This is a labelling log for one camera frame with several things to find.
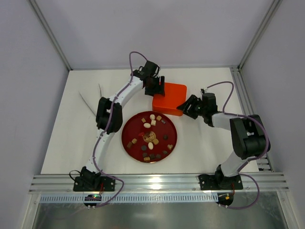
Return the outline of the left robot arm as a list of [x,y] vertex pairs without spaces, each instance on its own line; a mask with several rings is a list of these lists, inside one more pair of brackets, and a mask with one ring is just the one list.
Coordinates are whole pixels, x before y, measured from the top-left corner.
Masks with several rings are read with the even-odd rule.
[[79,176],[75,178],[74,191],[98,191],[104,177],[107,181],[111,179],[98,167],[98,162],[105,155],[113,136],[122,126],[122,110],[128,101],[143,88],[146,95],[165,95],[165,78],[158,76],[159,70],[157,64],[147,61],[139,69],[131,70],[130,80],[117,93],[109,98],[99,99],[96,114],[97,140],[92,156],[81,169]]

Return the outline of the metal tongs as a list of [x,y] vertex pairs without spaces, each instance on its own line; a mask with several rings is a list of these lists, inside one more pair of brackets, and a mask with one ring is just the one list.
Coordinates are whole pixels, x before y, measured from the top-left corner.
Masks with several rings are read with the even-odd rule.
[[98,102],[102,97],[102,87],[99,83],[87,83],[80,90],[79,95],[94,116],[97,115]]

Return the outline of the orange box lid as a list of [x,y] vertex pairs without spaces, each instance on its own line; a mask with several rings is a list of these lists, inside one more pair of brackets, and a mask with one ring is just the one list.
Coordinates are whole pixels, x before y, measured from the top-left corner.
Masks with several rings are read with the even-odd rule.
[[186,101],[187,86],[184,84],[165,83],[165,96],[153,96],[152,106],[177,107]]

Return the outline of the orange chocolate box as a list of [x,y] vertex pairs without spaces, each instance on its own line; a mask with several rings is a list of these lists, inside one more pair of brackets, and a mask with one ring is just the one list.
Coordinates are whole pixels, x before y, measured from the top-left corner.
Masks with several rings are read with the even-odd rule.
[[182,116],[183,112],[176,107],[153,105],[152,110],[166,115]]

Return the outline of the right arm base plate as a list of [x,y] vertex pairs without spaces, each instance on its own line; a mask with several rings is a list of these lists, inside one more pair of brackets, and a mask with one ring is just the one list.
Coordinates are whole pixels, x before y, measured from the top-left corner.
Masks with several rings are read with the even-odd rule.
[[198,176],[201,190],[242,190],[241,176],[220,177],[217,175],[201,174]]

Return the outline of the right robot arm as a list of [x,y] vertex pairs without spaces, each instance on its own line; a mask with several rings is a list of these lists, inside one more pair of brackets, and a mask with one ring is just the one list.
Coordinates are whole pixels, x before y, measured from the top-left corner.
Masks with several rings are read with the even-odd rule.
[[213,93],[201,98],[191,95],[177,107],[184,115],[196,119],[201,116],[210,127],[231,133],[233,152],[220,164],[213,175],[198,176],[201,190],[242,190],[240,171],[251,161],[257,160],[270,149],[270,142],[258,115],[238,116],[218,110]]

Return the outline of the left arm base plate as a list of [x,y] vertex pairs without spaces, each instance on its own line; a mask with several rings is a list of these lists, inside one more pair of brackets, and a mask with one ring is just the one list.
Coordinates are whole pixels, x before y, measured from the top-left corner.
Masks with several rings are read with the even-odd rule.
[[76,177],[73,191],[87,192],[87,191],[106,191],[113,192],[115,190],[115,179],[99,176],[93,179],[84,177]]

